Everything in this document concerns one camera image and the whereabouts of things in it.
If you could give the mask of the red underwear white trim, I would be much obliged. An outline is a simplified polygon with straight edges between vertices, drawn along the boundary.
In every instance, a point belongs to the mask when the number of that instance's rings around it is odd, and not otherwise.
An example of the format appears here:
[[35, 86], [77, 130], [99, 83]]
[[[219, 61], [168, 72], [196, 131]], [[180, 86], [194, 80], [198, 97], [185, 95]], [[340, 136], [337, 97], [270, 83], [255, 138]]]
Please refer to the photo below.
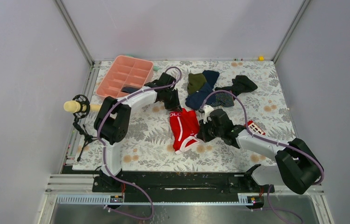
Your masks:
[[174, 136], [173, 149], [175, 154], [186, 152], [199, 143], [196, 138], [200, 125], [194, 110], [182, 108], [179, 112], [170, 112], [170, 127]]

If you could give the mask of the pink divided organizer tray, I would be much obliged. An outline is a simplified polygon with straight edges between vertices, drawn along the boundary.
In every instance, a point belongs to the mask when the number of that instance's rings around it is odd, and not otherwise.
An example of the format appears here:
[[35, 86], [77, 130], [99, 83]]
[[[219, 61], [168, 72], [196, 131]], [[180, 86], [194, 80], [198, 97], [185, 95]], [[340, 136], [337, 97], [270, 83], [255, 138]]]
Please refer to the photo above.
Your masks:
[[130, 56], [117, 56], [96, 90], [101, 98], [121, 98], [124, 87], [142, 88], [153, 76], [153, 62]]

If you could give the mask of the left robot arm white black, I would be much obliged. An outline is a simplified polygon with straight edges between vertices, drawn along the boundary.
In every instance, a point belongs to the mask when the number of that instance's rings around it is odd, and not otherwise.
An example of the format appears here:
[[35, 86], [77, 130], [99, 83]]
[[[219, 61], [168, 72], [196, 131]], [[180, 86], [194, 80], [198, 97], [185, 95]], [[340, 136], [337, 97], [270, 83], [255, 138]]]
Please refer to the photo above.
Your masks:
[[121, 144], [129, 129], [131, 114], [147, 105], [163, 102], [168, 111], [181, 111], [175, 85], [181, 76], [162, 73], [158, 80], [146, 83], [137, 91], [121, 98], [106, 97], [94, 122], [97, 138], [102, 143], [102, 165], [96, 182], [115, 192], [121, 187]]

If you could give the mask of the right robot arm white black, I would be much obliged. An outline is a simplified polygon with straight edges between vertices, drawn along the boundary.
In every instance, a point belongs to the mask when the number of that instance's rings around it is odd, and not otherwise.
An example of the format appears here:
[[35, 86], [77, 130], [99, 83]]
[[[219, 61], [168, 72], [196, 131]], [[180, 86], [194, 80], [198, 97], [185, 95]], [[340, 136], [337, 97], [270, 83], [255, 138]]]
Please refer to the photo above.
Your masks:
[[255, 133], [247, 125], [233, 124], [224, 110], [208, 105], [204, 106], [202, 115], [198, 139], [210, 142], [220, 138], [228, 146], [250, 150], [275, 161], [275, 165], [256, 165], [245, 173], [244, 185], [248, 191], [285, 185], [302, 195], [323, 180], [323, 167], [303, 140], [295, 138], [285, 143]]

